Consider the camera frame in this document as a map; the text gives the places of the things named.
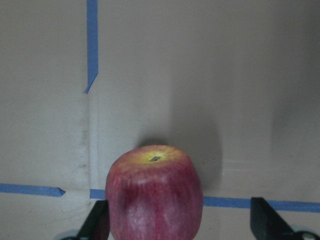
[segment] horizontal blue tape strip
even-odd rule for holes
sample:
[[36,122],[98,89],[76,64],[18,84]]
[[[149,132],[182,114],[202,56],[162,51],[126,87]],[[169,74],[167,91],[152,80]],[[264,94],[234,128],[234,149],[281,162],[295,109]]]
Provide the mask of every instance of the horizontal blue tape strip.
[[87,94],[98,75],[98,0],[86,0],[86,40]]
[[[90,189],[90,198],[105,199],[105,190]],[[320,213],[320,203],[317,202],[275,200],[268,200],[267,202],[277,211]],[[206,207],[250,209],[251,199],[205,196],[203,205]]]
[[65,194],[65,191],[59,187],[51,186],[33,186],[0,183],[0,193],[62,197]]

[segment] apple stem cavity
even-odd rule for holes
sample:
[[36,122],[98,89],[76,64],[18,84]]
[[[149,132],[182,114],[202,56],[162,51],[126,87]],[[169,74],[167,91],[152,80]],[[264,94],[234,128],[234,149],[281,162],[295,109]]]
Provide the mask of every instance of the apple stem cavity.
[[161,157],[160,156],[154,156],[153,158],[151,158],[149,160],[149,162],[155,162],[155,161],[158,161]]

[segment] red apple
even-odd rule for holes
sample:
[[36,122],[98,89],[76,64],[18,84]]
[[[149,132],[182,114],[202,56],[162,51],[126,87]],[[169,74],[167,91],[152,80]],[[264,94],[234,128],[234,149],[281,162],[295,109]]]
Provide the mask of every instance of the red apple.
[[201,182],[190,157],[176,147],[123,154],[110,168],[105,192],[115,240],[192,240],[199,230]]

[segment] apple skin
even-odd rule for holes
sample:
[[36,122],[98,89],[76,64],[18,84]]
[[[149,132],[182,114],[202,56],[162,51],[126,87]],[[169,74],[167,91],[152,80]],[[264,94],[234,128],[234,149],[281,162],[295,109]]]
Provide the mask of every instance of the apple skin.
[[199,230],[201,182],[190,157],[176,147],[123,154],[107,175],[105,197],[115,240],[192,240]]

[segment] metal screw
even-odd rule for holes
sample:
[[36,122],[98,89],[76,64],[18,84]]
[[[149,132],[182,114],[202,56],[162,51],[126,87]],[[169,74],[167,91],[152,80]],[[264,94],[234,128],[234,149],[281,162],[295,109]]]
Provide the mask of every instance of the metal screw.
[[316,237],[308,232],[304,232],[302,234],[302,238],[303,238],[303,240],[316,240]]

